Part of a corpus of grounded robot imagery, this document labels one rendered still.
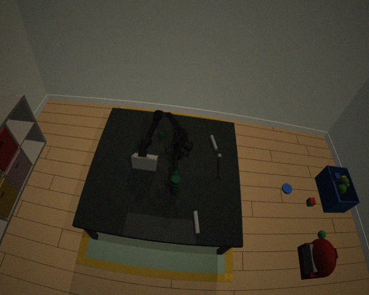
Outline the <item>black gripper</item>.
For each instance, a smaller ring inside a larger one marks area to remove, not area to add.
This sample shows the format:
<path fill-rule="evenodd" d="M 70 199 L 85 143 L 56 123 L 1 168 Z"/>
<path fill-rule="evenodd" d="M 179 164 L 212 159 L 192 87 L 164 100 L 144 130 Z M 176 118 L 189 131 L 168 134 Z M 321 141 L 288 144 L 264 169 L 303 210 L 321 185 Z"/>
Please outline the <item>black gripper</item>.
<path fill-rule="evenodd" d="M 178 160 L 180 158 L 182 158 L 183 155 L 185 157 L 189 157 L 189 151 L 187 151 L 187 150 L 182 151 L 182 147 L 176 147 L 176 146 L 175 146 L 174 150 L 170 150 L 169 147 L 165 148 L 165 154 L 172 156 L 172 160 L 173 160 L 174 154 L 179 154 Z"/>

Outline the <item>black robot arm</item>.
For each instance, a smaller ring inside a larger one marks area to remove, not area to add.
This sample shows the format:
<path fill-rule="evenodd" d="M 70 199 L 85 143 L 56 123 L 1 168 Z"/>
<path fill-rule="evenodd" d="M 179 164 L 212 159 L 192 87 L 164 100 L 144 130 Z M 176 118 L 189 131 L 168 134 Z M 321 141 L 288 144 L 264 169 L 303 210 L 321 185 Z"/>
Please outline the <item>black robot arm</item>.
<path fill-rule="evenodd" d="M 182 148 L 191 151 L 193 148 L 192 142 L 188 141 L 188 132 L 178 123 L 176 118 L 172 116 L 172 113 L 170 112 L 163 112 L 160 110 L 156 110 L 153 115 L 153 122 L 146 134 L 146 136 L 142 139 L 141 143 L 137 146 L 138 148 L 138 157 L 146 157 L 147 156 L 147 148 L 152 143 L 152 136 L 156 129 L 157 123 L 162 119 L 162 117 L 168 117 L 168 119 L 171 121 L 173 126 L 176 128 L 178 136 L 176 136 L 174 139 L 176 142 L 172 142 L 172 146 Z"/>

